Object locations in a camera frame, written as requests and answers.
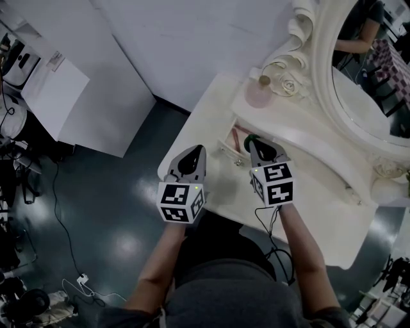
white wall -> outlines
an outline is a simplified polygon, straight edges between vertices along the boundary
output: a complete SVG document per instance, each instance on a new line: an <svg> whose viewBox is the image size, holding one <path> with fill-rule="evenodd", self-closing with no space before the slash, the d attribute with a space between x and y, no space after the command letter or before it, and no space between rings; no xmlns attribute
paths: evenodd
<svg viewBox="0 0 410 328"><path fill-rule="evenodd" d="M90 79L59 139L123 157L155 101L99 12L87 0L7 3Z"/></svg>
<svg viewBox="0 0 410 328"><path fill-rule="evenodd" d="M91 0L151 92L192 111L217 72L247 76L282 45L290 0Z"/></svg>

person's arm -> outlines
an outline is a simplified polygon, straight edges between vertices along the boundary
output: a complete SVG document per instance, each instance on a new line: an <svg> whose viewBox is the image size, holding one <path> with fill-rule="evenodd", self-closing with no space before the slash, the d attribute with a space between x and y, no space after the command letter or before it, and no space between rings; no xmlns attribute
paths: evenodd
<svg viewBox="0 0 410 328"><path fill-rule="evenodd" d="M345 53L367 53L376 37L380 24L372 19L366 19L357 40L337 40L334 50Z"/></svg>
<svg viewBox="0 0 410 328"><path fill-rule="evenodd" d="M167 224L142 269L135 291L124 305L125 309L154 314L161 307L172 280L184 235L184 224Z"/></svg>
<svg viewBox="0 0 410 328"><path fill-rule="evenodd" d="M288 238L304 308L309 314L326 308L339 308L322 252L299 212L293 204L287 204L282 206L279 214Z"/></svg>

white cable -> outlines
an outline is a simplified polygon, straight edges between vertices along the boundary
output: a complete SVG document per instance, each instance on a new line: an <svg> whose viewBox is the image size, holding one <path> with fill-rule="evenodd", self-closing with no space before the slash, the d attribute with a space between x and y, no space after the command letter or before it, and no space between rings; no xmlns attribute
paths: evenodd
<svg viewBox="0 0 410 328"><path fill-rule="evenodd" d="M61 282L61 286L63 287L63 289L64 289L64 291L65 291L65 293L67 294L68 297L69 297L69 294L67 293L67 291L66 291L65 288L64 288L64 281L65 281L66 283L69 283L75 290L77 290L80 294L82 294L82 295L84 295L84 296L86 296L86 297L93 297L94 295L99 295L99 296L102 296L102 297L109 297L109 296L115 295L115 296L119 297L120 299L122 299L124 302L126 302L126 299L125 299L124 297L122 297L122 296L121 296L120 294L118 294L118 293L111 293L111 294L108 294L108 295L100 294L100 293L97 293L96 291L93 291L90 287L88 287L88 286L86 286L86 285L84 285L84 284L80 284L81 290L79 290L77 287L75 287L75 286L74 286L72 283L70 283L68 280L63 279L62 282ZM90 291L90 294L86 294L83 287L85 287L86 289L88 289L88 290Z"/></svg>
<svg viewBox="0 0 410 328"><path fill-rule="evenodd" d="M352 79L352 77L350 76L350 74L349 74L348 70L346 69L346 67L345 67L345 71L346 71L347 75L349 76L349 78L350 78L350 79L352 80L352 82L353 82L353 79Z"/></svg>
<svg viewBox="0 0 410 328"><path fill-rule="evenodd" d="M357 74L356 74L356 78L354 79L355 84L357 84L357 77L359 76L359 73L361 72L361 69L363 68L363 66L365 66L367 54L369 53L369 51L370 51L370 49L367 50L367 53L366 53L365 58L364 58L364 60L363 60L363 64L361 64L361 67L360 67L360 69L359 69L359 72L357 72Z"/></svg>
<svg viewBox="0 0 410 328"><path fill-rule="evenodd" d="M115 296L118 296L120 299L122 299L124 302L127 302L127 300L124 297L122 297L120 294L117 294L117 293L110 293L108 295L103 295L103 294L97 293L96 291L94 293L97 295L103 296L103 297L109 297L109 296L115 295Z"/></svg>
<svg viewBox="0 0 410 328"><path fill-rule="evenodd" d="M68 280L63 279L63 280L61 281L61 287L63 287L63 290L65 291L65 293L67 294L67 296L69 297L69 299L70 299L70 296L69 296L69 294L67 293L66 289L64 288L64 281L65 281L66 283L70 284L75 290L77 290L80 294L84 295L85 297L93 297L93 296L95 295L95 293L94 293L92 290L91 290L91 293L90 293L89 295L87 295L87 294L84 292L83 285L80 286L80 287L81 287L81 290L79 290L77 287L75 287L75 286L74 286L72 283L70 283Z"/></svg>

green object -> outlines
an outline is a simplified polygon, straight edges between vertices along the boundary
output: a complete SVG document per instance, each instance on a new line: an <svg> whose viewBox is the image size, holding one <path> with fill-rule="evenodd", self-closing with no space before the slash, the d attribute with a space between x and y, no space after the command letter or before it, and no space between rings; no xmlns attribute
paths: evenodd
<svg viewBox="0 0 410 328"><path fill-rule="evenodd" d="M246 137L245 141L243 142L243 146L245 147L247 152L250 152L249 144L252 140L256 140L260 138L258 135L249 135Z"/></svg>

black cable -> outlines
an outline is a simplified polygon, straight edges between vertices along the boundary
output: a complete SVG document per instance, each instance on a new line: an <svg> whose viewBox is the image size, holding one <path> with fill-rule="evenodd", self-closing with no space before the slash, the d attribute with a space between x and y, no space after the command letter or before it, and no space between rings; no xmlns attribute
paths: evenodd
<svg viewBox="0 0 410 328"><path fill-rule="evenodd" d="M30 168L31 164L33 164L33 160L31 160L31 161L30 161L30 164L29 164L27 167L24 168L24 171L27 171L27 170Z"/></svg>
<svg viewBox="0 0 410 328"><path fill-rule="evenodd" d="M87 302L85 299L83 299L82 297L80 297L80 296L78 296L78 295L74 295L73 297L72 297L72 301L73 301L73 303L75 303L76 304L76 302L75 302L75 299L76 298L79 298L80 300L82 300L85 304L88 304L88 305L93 305L94 303L96 303L100 308L105 308L105 306L106 306L106 303L102 300L102 299L99 299L98 297L94 297L94 296L91 296L91 298L92 298L92 302Z"/></svg>
<svg viewBox="0 0 410 328"><path fill-rule="evenodd" d="M278 262L279 262L279 264L280 264L280 266L281 266L281 268L282 268L282 270L283 270L284 276L285 276L285 278L286 278L286 282L288 283L288 286L290 286L291 284L293 284L293 283L295 282L295 266L293 265L293 258L292 258L292 256L291 256L288 252L286 252L286 251L283 250L283 249L280 249L280 248L275 244L275 242L273 241L273 238L272 238L272 229L273 229L273 225L274 225L274 223L276 222L276 219L277 219L277 214L278 214L278 212L279 212L279 207L277 207L277 208L274 210L274 212L272 213L272 218L270 219L270 223L269 223L269 228L270 228L270 230L267 229L266 225L265 225L265 224L262 222L262 220L258 217L258 213L257 213L257 212L258 212L258 210L260 210L260 209L267 209L267 208L256 208L256 209L255 209L255 216L256 216L256 218L259 220L259 222L262 223L263 227L265 228L266 232L267 232L268 235L269 235L269 240L270 240L270 242L271 242L272 245L274 246L274 247L271 248L270 252L269 252L268 254L266 254L265 256L266 256L267 259L269 259L269 257L270 257L271 254L275 254L275 256L276 256L276 258L277 258L277 260L278 260ZM283 253L285 253L285 254L289 257L289 260L290 260L290 263L291 263L291 277L290 277L290 279L289 279L289 277L288 277L288 274L286 273L286 270L285 270L285 268L284 268L284 265L283 265L283 263L282 263L282 261L281 261L279 255L277 254L278 252L283 252Z"/></svg>
<svg viewBox="0 0 410 328"><path fill-rule="evenodd" d="M58 172L59 172L59 170L60 170L60 167L58 166L58 163L56 163L56 165L57 165L57 172L56 172L56 175L54 176L54 180L53 180L53 193L54 193L54 199L55 199L55 202L54 202L54 215L56 216L56 219L57 219L58 223L60 223L60 225L64 228L65 233L67 233L67 237L68 237L68 239L69 239L69 244L70 244L70 253L71 253L72 262L73 262L73 264L74 264L74 267L76 268L76 271L77 271L78 275L81 275L82 273L80 272L80 270L78 270L77 263L76 263L76 259L75 259L75 257L74 257L74 253L73 253L73 251L72 251L72 244L71 244L70 233L69 233L69 231L67 230L67 228L65 227L65 225L63 224L63 222L61 222L61 220L58 218L58 215L57 215L57 203L58 203L58 199L57 199L57 194L56 194L56 180L57 180L57 176L58 176Z"/></svg>
<svg viewBox="0 0 410 328"><path fill-rule="evenodd" d="M6 156L9 157L11 160L14 160L14 161L17 161L17 160L19 160L23 157L23 155L20 155L19 157L14 158L14 157L11 157L9 154L6 154Z"/></svg>
<svg viewBox="0 0 410 328"><path fill-rule="evenodd" d="M10 109L7 108L6 99L4 97L3 72L1 71L1 68L0 68L0 79L1 79L1 93L3 94L4 108L6 110L6 114L4 115L3 120L0 123L0 134L1 134L1 127L3 126L4 120L6 119L7 115L14 115L15 109L14 107L10 107Z"/></svg>

